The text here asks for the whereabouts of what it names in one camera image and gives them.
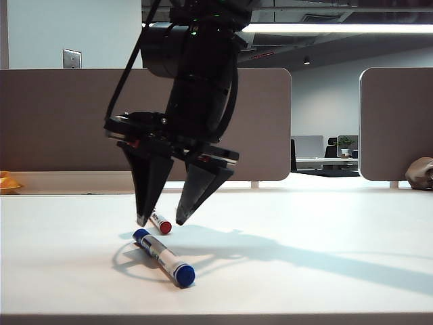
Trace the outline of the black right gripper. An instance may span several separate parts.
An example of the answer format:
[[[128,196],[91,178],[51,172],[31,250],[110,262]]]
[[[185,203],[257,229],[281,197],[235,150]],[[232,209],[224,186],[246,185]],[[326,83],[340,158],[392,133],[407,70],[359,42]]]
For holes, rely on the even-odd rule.
[[[233,115],[237,77],[223,85],[194,75],[175,78],[164,112],[114,115],[126,83],[127,77],[121,77],[106,112],[104,129],[108,137],[117,139],[130,164],[137,224],[146,225],[174,160],[179,159],[190,164],[176,214],[177,224],[183,225],[234,174],[227,167],[237,164],[238,152],[219,148],[217,143]]]

